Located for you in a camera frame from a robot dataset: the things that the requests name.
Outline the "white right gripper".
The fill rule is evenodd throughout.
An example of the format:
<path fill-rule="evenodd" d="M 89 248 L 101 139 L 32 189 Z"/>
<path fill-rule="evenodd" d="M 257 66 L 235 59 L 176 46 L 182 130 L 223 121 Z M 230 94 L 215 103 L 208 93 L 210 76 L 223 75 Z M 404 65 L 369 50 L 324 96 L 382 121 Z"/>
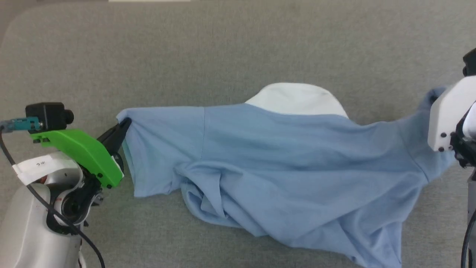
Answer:
<path fill-rule="evenodd" d="M 476 76 L 462 78 L 432 104 L 427 143 L 434 151 L 450 149 L 450 134 L 476 102 Z"/>

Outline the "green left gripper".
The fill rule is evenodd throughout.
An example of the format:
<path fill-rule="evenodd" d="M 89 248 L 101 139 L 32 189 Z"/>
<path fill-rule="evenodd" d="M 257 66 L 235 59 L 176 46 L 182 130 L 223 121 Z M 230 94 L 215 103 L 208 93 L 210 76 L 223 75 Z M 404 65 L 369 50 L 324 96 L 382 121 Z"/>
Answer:
<path fill-rule="evenodd" d="M 131 125 L 125 118 L 97 139 L 79 129 L 30 134 L 44 147 L 54 147 L 97 176 L 102 186 L 116 187 L 123 178 L 111 154 L 118 153 Z"/>

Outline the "light blue polo shirt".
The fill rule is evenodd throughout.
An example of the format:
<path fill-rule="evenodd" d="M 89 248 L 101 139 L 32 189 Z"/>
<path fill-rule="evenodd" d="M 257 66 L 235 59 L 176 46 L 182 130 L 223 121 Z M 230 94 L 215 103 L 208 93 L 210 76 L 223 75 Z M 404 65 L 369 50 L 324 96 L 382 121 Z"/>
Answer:
<path fill-rule="evenodd" d="M 275 83 L 238 105 L 127 108 L 136 197 L 180 190 L 192 215 L 293 248 L 401 268 L 402 224 L 454 162 L 427 144 L 428 92 L 409 117 L 359 125 L 327 90 Z"/>

